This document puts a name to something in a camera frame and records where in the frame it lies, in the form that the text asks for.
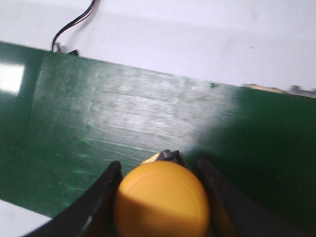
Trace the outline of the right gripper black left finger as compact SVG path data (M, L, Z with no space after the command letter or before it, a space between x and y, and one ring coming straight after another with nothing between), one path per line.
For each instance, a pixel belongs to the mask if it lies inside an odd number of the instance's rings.
M113 161L69 207L25 236L113 237L114 199L121 181L121 164Z

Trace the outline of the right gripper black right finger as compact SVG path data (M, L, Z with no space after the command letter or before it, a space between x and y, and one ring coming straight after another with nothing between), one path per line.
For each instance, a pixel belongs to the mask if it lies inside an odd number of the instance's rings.
M197 176L211 206L214 237L314 237L270 213L234 186L206 158L196 159Z

